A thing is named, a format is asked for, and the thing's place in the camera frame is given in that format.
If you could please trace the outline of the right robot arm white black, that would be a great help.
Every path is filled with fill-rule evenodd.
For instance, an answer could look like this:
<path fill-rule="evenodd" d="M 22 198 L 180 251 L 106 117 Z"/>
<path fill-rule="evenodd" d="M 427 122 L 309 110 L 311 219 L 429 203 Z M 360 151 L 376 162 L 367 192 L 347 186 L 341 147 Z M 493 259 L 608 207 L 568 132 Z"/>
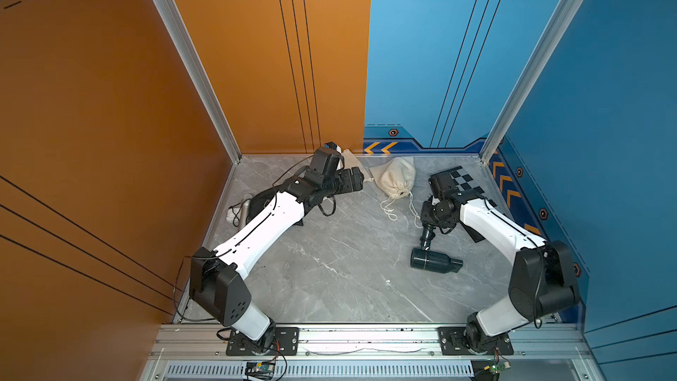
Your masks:
<path fill-rule="evenodd" d="M 449 234 L 458 226 L 506 257 L 511 264 L 506 297 L 471 314 L 463 330 L 441 335 L 448 351 L 484 355 L 507 349 L 510 331 L 537 326 L 542 317 L 578 305 L 581 296 L 569 246 L 519 227 L 469 182 L 460 168 L 429 177 L 432 194 L 422 204 L 421 244 L 413 249 L 410 265 L 433 273 L 458 272 L 462 260 L 431 250 L 436 234 Z"/>

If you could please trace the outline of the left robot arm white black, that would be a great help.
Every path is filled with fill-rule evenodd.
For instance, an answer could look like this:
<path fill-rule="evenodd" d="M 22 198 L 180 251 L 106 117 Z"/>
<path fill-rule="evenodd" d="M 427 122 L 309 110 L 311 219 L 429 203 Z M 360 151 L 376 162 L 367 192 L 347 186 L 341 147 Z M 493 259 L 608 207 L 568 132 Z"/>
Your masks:
<path fill-rule="evenodd" d="M 308 165 L 250 200 L 250 216 L 237 234 L 192 255 L 190 299 L 223 327 L 247 338 L 257 353 L 272 352 L 275 323 L 252 303 L 245 280 L 268 249 L 312 209 L 321 208 L 325 199 L 361 191 L 364 181 L 362 170 L 348 167 L 335 143 L 317 148 Z"/>

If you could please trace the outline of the beige cloth bag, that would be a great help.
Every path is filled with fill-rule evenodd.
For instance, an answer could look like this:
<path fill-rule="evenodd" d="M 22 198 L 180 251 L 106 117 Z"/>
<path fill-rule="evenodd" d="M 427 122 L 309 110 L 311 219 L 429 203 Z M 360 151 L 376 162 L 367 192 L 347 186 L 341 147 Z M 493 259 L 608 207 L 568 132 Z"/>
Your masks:
<path fill-rule="evenodd" d="M 414 206 L 414 182 L 416 168 L 413 157 L 397 157 L 382 165 L 370 168 L 372 181 L 386 195 L 379 206 L 385 215 L 392 220 L 398 220 L 393 204 L 400 199 L 408 200 L 408 209 L 414 217 L 414 227 L 422 229 L 421 217 Z"/>
<path fill-rule="evenodd" d="M 342 157 L 344 160 L 344 167 L 346 169 L 357 168 L 361 171 L 361 174 L 364 176 L 365 183 L 371 183 L 374 181 L 374 178 L 370 171 L 364 167 L 364 165 L 357 159 L 357 157 L 349 150 L 344 149 L 342 152 Z"/>

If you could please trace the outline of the dark green hair dryer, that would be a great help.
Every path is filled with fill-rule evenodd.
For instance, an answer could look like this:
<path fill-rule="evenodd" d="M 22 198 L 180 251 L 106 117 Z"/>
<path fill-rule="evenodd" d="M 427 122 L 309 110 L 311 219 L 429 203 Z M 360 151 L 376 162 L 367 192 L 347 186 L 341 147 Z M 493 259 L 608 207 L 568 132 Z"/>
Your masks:
<path fill-rule="evenodd" d="M 464 266 L 461 259 L 453 259 L 449 255 L 431 250 L 435 238 L 435 226 L 424 224 L 420 237 L 420 247 L 412 249 L 410 266 L 421 271 L 432 273 L 458 273 Z"/>

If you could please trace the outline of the black drawstring dryer bag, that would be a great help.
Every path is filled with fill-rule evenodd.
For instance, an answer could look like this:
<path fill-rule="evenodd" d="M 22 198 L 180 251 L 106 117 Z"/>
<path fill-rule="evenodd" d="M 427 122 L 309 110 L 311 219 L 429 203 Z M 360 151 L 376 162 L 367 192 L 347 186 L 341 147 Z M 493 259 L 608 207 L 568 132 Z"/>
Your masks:
<path fill-rule="evenodd" d="M 275 214 L 282 211 L 291 211 L 292 215 L 299 216 L 299 219 L 294 225 L 303 225 L 303 218 L 307 214 L 305 204 L 290 192 L 282 192 L 282 190 L 274 189 L 265 190 L 250 200 L 249 213 L 246 222 L 252 222 L 261 213 L 263 215 L 268 215 L 268 213 Z"/>

